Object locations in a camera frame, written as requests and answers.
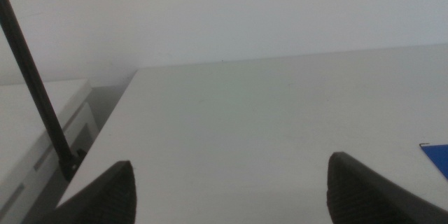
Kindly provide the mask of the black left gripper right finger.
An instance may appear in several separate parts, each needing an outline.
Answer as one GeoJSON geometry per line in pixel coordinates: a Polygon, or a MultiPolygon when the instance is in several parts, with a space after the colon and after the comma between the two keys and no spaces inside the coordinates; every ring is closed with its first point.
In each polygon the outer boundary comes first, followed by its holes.
{"type": "Polygon", "coordinates": [[[447,223],[447,211],[344,152],[330,156],[326,202],[333,223],[447,223]]]}

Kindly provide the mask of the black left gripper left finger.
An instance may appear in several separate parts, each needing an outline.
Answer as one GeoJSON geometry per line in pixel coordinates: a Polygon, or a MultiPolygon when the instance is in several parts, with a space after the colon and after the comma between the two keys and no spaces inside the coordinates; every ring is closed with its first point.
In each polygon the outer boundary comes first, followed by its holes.
{"type": "Polygon", "coordinates": [[[119,161],[40,219],[42,224],[133,224],[137,192],[131,162],[119,161]]]}

